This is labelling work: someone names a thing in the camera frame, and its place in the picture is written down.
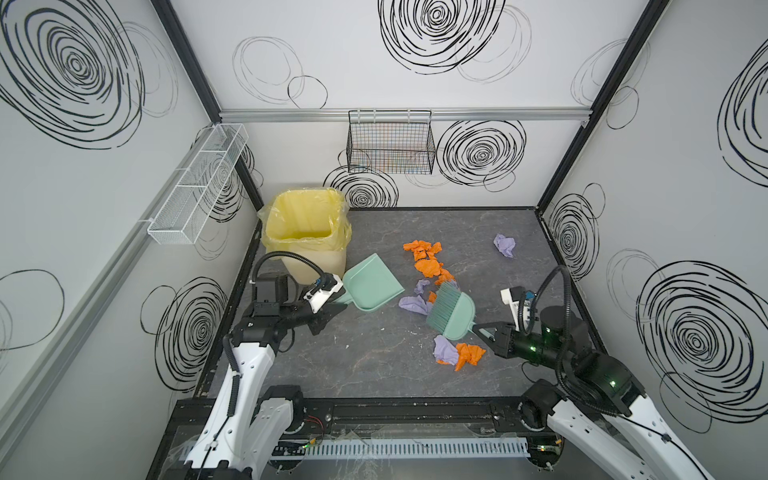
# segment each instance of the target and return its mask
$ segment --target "trash can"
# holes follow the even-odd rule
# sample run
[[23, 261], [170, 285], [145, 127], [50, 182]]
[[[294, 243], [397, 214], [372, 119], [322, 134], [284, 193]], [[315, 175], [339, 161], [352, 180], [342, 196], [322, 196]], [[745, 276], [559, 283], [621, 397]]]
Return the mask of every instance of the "trash can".
[[[266, 251], [287, 250], [312, 260], [323, 271], [344, 275], [346, 246], [352, 226], [344, 194], [334, 188], [287, 190], [259, 210], [261, 243]], [[292, 258], [282, 258], [288, 272], [303, 285], [315, 283], [315, 270]]]

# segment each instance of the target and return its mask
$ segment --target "orange crumpled paper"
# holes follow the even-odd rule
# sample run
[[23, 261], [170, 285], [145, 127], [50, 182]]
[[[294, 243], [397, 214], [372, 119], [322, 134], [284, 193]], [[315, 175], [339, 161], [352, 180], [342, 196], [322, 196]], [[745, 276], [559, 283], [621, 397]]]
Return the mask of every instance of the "orange crumpled paper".
[[[456, 368], [454, 372], [458, 372], [462, 369], [465, 363], [470, 362], [472, 365], [477, 366], [478, 362], [485, 355], [485, 349], [480, 348], [477, 345], [467, 345], [466, 343], [459, 343], [456, 346], [458, 350], [458, 362], [456, 362]], [[450, 365], [448, 362], [442, 360], [436, 360], [441, 365]]]
[[411, 243], [404, 243], [402, 249], [405, 251], [413, 252], [413, 261], [416, 269], [424, 274], [426, 278], [432, 278], [437, 276], [435, 285], [440, 285], [443, 282], [450, 280], [456, 280], [453, 275], [446, 269], [442, 268], [443, 263], [437, 261], [436, 254], [442, 252], [442, 245], [440, 242], [435, 242], [432, 245], [430, 242], [424, 240], [414, 240]]

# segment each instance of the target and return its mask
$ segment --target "work surface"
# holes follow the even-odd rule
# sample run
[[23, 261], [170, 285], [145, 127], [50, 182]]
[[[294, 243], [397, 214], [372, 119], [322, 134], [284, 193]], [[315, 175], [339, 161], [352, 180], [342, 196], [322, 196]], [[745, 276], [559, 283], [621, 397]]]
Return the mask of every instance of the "work surface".
[[[432, 354], [437, 332], [426, 324], [425, 316], [407, 312], [397, 303], [398, 298], [413, 295], [416, 282], [424, 278], [413, 266], [413, 255], [403, 251], [402, 245], [413, 240], [441, 242], [438, 260], [475, 301], [475, 321], [511, 321], [499, 290], [511, 286], [536, 290], [556, 265], [532, 210], [353, 211], [349, 221], [353, 236], [347, 268], [377, 253], [406, 291], [375, 312], [361, 312], [350, 305], [318, 336], [312, 336], [306, 327], [296, 329], [293, 348], [277, 354], [264, 388], [299, 385], [304, 396], [315, 398], [516, 396], [528, 388], [522, 360], [502, 359], [490, 351], [477, 366], [467, 364], [460, 372], [439, 365]], [[514, 258], [502, 256], [495, 248], [497, 233], [515, 238]], [[268, 261], [262, 271], [285, 270], [278, 260]], [[437, 287], [430, 285], [426, 290]], [[540, 307], [561, 303], [561, 290], [557, 278]], [[243, 295], [238, 318], [250, 295], [249, 290]], [[289, 341], [290, 334], [281, 348], [287, 348]], [[484, 346], [474, 333], [461, 342]], [[226, 361], [219, 367], [211, 395], [219, 388]], [[526, 365], [525, 372], [534, 380], [554, 380], [542, 367]]]

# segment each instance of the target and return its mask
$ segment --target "wire basket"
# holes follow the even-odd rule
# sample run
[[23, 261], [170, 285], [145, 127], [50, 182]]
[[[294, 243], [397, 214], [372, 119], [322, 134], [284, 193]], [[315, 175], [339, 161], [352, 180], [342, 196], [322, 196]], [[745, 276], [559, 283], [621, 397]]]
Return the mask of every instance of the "wire basket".
[[349, 172], [430, 175], [437, 152], [431, 122], [429, 110], [349, 111]]
[[218, 124], [184, 171], [147, 233], [161, 245], [191, 245], [227, 185], [245, 148], [243, 124]]

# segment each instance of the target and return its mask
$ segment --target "black wire basket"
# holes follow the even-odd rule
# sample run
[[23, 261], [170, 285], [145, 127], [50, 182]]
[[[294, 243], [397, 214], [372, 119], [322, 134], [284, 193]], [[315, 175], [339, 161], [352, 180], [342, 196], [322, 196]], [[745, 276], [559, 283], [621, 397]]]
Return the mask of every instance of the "black wire basket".
[[432, 174], [435, 138], [429, 110], [351, 110], [346, 163], [351, 174]]

